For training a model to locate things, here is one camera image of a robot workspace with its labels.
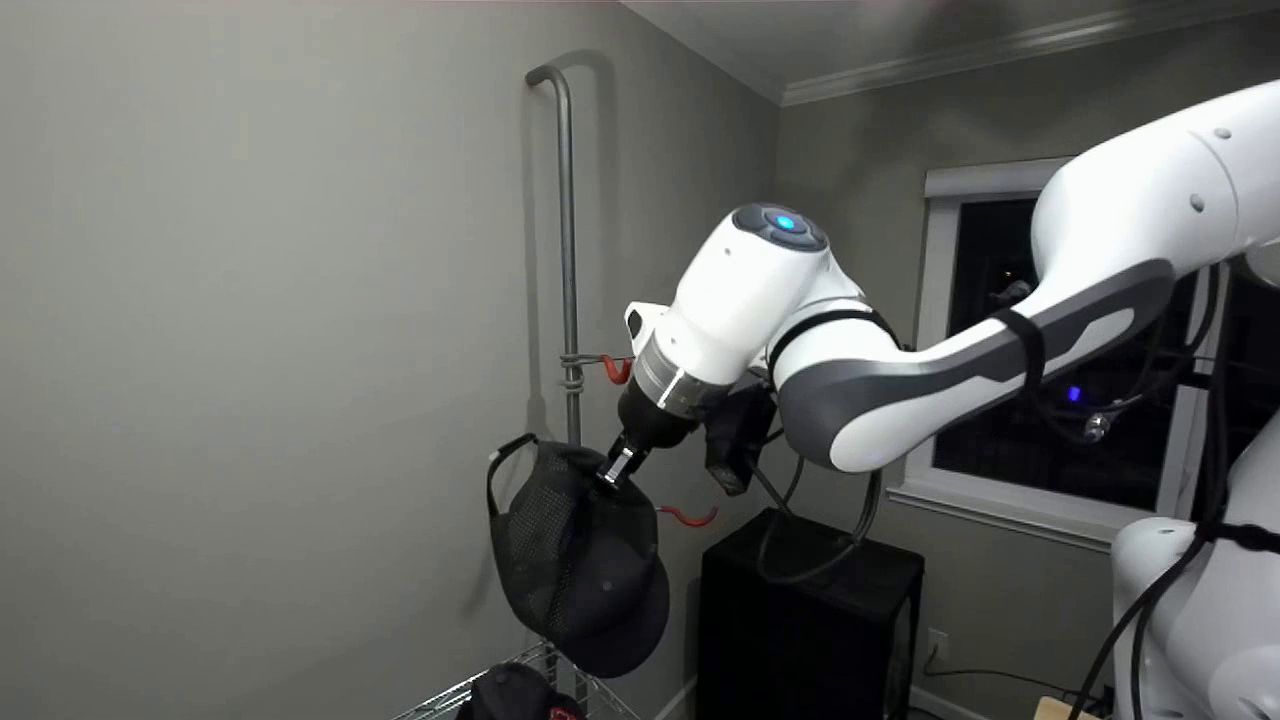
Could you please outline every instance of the wire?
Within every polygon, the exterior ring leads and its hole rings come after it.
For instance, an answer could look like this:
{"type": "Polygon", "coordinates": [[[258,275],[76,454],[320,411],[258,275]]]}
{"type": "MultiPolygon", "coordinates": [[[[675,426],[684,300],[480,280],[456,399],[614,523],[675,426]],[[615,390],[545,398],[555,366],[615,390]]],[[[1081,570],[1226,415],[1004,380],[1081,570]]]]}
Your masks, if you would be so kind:
{"type": "Polygon", "coordinates": [[[935,647],[927,647],[927,657],[923,657],[923,677],[935,677],[935,682],[948,682],[948,677],[956,677],[956,682],[963,682],[963,677],[994,677],[994,682],[1035,685],[1035,690],[1047,690],[1047,694],[1058,694],[1058,698],[1066,698],[1066,699],[1078,698],[1078,694],[1066,690],[1066,685],[1053,685],[1053,682],[1039,682],[1039,677],[1023,677],[1023,672],[1010,672],[1010,670],[984,670],[984,666],[974,666],[974,670],[935,670],[935,647]]]}
{"type": "MultiPolygon", "coordinates": [[[[1232,333],[1238,333],[1238,326],[1232,326],[1232,295],[1228,295],[1228,303],[1226,303],[1226,326],[1222,326],[1222,340],[1216,340],[1216,366],[1212,366],[1212,437],[1208,437],[1208,454],[1212,454],[1212,479],[1216,479],[1216,509],[1212,509],[1212,517],[1208,521],[1202,521],[1202,527],[1203,523],[1222,523],[1222,517],[1226,517],[1226,509],[1228,509],[1228,494],[1232,494],[1232,485],[1228,485],[1228,474],[1232,474],[1232,422],[1228,422],[1228,351],[1232,351],[1232,333]]],[[[1154,613],[1157,613],[1157,604],[1161,604],[1161,597],[1189,573],[1189,566],[1202,557],[1208,548],[1208,542],[1203,538],[1198,538],[1189,548],[1183,548],[1183,557],[1157,581],[1157,585],[1148,585],[1148,594],[1143,597],[1137,597],[1133,604],[1128,604],[1128,613],[1118,621],[1118,630],[1107,631],[1107,642],[1104,642],[1104,647],[1100,647],[1100,657],[1092,661],[1092,670],[1090,670],[1090,677],[1086,677],[1086,694],[1092,694],[1092,685],[1095,685],[1095,677],[1100,677],[1100,670],[1104,670],[1104,661],[1112,657],[1112,647],[1118,647],[1118,642],[1122,642],[1122,631],[1128,630],[1128,625],[1137,625],[1137,631],[1133,631],[1133,666],[1128,666],[1128,707],[1133,707],[1133,720],[1142,720],[1143,715],[1143,699],[1142,699],[1142,661],[1143,661],[1143,631],[1148,631],[1148,625],[1154,625],[1154,613]]]]}
{"type": "Polygon", "coordinates": [[[1157,607],[1157,601],[1189,573],[1189,566],[1202,557],[1203,543],[1208,543],[1208,542],[1198,538],[1198,542],[1183,548],[1183,557],[1180,557],[1178,566],[1170,566],[1170,573],[1157,578],[1157,585],[1148,585],[1148,588],[1123,607],[1123,616],[1112,625],[1104,647],[1092,657],[1090,677],[1086,677],[1086,685],[1081,685],[1081,694],[1078,694],[1078,703],[1072,703],[1072,715],[1070,715],[1070,720],[1081,720],[1086,698],[1092,698],[1092,685],[1095,685],[1095,677],[1104,672],[1104,666],[1107,666],[1118,642],[1123,637],[1123,630],[1128,630],[1143,607],[1157,607]]]}
{"type": "Polygon", "coordinates": [[[1133,657],[1128,657],[1128,707],[1133,720],[1143,720],[1143,642],[1148,642],[1148,625],[1157,616],[1157,604],[1143,607],[1133,625],[1133,657]]]}
{"type": "Polygon", "coordinates": [[[872,521],[875,521],[875,509],[879,509],[879,474],[872,474],[872,475],[870,475],[863,511],[860,511],[857,533],[843,538],[840,543],[831,543],[831,552],[830,552],[822,566],[814,566],[814,570],[806,570],[806,573],[782,578],[782,573],[768,570],[768,548],[773,548],[773,542],[775,542],[775,527],[782,527],[789,517],[796,517],[796,511],[793,511],[793,495],[796,495],[796,487],[802,487],[802,479],[806,479],[806,456],[796,456],[789,494],[775,494],[775,485],[773,485],[760,470],[757,470],[757,479],[760,479],[760,487],[775,501],[775,517],[768,521],[765,542],[760,542],[760,548],[757,548],[757,573],[760,573],[768,585],[809,585],[809,581],[831,573],[837,566],[843,566],[843,562],[863,543],[863,538],[870,538],[870,527],[872,527],[872,521]]]}
{"type": "Polygon", "coordinates": [[[940,682],[948,682],[948,677],[994,677],[994,682],[1018,682],[1018,685],[1035,685],[1035,690],[1053,690],[1059,698],[1072,698],[1072,690],[1066,690],[1066,685],[1047,685],[1039,677],[1021,677],[1021,672],[1004,672],[1004,670],[945,670],[945,672],[923,670],[923,677],[940,677],[940,682]]]}
{"type": "Polygon", "coordinates": [[[721,505],[714,505],[706,517],[687,517],[687,511],[684,511],[684,509],[675,509],[675,505],[666,505],[666,509],[658,509],[658,511],[672,517],[681,527],[699,533],[699,527],[717,523],[721,505]]]}
{"type": "MultiPolygon", "coordinates": [[[[1154,329],[1154,343],[1148,343],[1148,358],[1143,358],[1143,368],[1137,373],[1137,380],[1133,380],[1133,390],[1122,398],[1122,399],[1112,399],[1112,405],[1104,405],[1104,410],[1095,410],[1095,411],[1107,411],[1107,415],[1122,415],[1122,411],[1128,411],[1133,405],[1143,405],[1154,394],[1164,394],[1170,386],[1178,386],[1198,362],[1202,362],[1202,343],[1203,343],[1203,337],[1208,337],[1208,329],[1212,329],[1212,320],[1216,320],[1216,303],[1222,303],[1222,286],[1226,286],[1226,265],[1216,265],[1216,270],[1203,270],[1203,293],[1208,293],[1208,300],[1203,300],[1203,311],[1202,311],[1202,320],[1198,320],[1198,333],[1191,333],[1191,340],[1189,343],[1180,343],[1178,351],[1174,351],[1174,368],[1170,373],[1161,373],[1161,378],[1154,378],[1157,373],[1157,358],[1170,358],[1161,343],[1164,343],[1164,333],[1170,333],[1170,311],[1157,320],[1157,329],[1154,329]]],[[[1070,427],[1059,427],[1059,422],[1090,422],[1090,415],[1095,415],[1095,411],[1059,411],[1059,410],[1047,410],[1039,398],[1034,399],[1034,410],[1035,410],[1035,415],[1053,427],[1053,437],[1059,437],[1059,441],[1070,441],[1070,446],[1081,446],[1081,448],[1095,448],[1095,441],[1086,441],[1081,434],[1070,434],[1070,427]]]]}

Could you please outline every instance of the robotic arm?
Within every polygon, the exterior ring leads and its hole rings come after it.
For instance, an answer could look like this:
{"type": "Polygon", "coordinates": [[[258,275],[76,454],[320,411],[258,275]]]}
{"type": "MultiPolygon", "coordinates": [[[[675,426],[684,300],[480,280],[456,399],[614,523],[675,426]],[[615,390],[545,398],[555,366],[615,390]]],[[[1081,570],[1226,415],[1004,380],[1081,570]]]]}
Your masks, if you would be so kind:
{"type": "Polygon", "coordinates": [[[603,479],[667,448],[768,366],[789,446],[872,474],[940,427],[1039,386],[1164,311],[1198,270],[1280,239],[1280,86],[1118,136],[1044,190],[1034,220],[1039,287],[935,347],[905,351],[830,236],[789,209],[738,209],[675,300],[633,303],[638,380],[603,479]]]}
{"type": "MultiPolygon", "coordinates": [[[[1280,244],[1280,86],[1260,86],[1118,136],[1044,190],[1034,220],[1039,287],[935,347],[898,347],[830,236],[783,209],[738,209],[672,303],[633,303],[633,390],[603,479],[681,446],[750,368],[768,373],[789,446],[837,474],[872,474],[940,427],[1035,390],[1164,311],[1198,270],[1280,244]]],[[[1280,415],[1232,474],[1232,523],[1280,533],[1280,415]]],[[[1118,604],[1191,543],[1183,521],[1118,542],[1118,604]]],[[[1178,581],[1154,616],[1154,715],[1280,715],[1276,557],[1238,543],[1178,581]]]]}

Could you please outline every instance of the vertical pipe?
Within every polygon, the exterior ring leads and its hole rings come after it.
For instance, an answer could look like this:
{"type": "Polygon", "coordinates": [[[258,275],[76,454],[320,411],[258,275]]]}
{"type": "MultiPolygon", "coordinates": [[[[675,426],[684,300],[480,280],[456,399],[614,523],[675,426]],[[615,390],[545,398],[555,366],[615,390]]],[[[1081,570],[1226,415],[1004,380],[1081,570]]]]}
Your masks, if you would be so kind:
{"type": "Polygon", "coordinates": [[[555,87],[555,158],[561,158],[561,303],[565,303],[565,351],[561,351],[561,390],[565,390],[565,434],[567,446],[585,441],[585,368],[576,366],[576,172],[573,172],[573,92],[561,70],[540,65],[524,76],[527,87],[555,87]]]}

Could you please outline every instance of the black box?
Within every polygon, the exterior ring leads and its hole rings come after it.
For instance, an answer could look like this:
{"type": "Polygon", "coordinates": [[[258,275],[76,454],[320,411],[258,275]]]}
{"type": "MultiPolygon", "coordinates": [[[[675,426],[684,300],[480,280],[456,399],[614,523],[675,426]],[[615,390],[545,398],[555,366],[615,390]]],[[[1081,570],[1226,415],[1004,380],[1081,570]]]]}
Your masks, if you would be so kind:
{"type": "MultiPolygon", "coordinates": [[[[699,720],[908,720],[923,557],[863,542],[806,585],[760,578],[760,511],[706,552],[696,607],[699,720]]],[[[783,517],[768,573],[796,578],[843,533],[783,517]]]]}

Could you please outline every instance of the wall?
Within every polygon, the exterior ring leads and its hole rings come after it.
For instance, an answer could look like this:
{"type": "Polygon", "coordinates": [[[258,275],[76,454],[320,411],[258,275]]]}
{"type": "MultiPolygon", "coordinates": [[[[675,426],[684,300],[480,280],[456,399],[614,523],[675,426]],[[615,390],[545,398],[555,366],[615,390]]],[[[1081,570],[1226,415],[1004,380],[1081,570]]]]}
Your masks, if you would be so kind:
{"type": "MultiPolygon", "coordinates": [[[[561,427],[554,103],[522,87],[554,55],[585,347],[620,347],[620,303],[768,190],[775,111],[615,4],[0,4],[0,715],[394,715],[527,646],[480,470],[561,427]]],[[[653,495],[708,509],[693,462],[653,495]]],[[[728,521],[666,523],[640,715],[728,521]]]]}
{"type": "MultiPolygon", "coordinates": [[[[1280,18],[1148,38],[1118,50],[990,70],[789,110],[782,191],[840,239],[875,307],[915,333],[923,172],[1078,158],[1191,101],[1276,76],[1280,18]]],[[[857,485],[809,485],[802,509],[854,523],[857,485]]],[[[1078,690],[1107,630],[1107,557],[935,509],[886,509],[879,538],[927,557],[923,625],[951,631],[951,666],[994,666],[1078,690]]],[[[998,720],[1035,690],[923,682],[998,720]]]]}

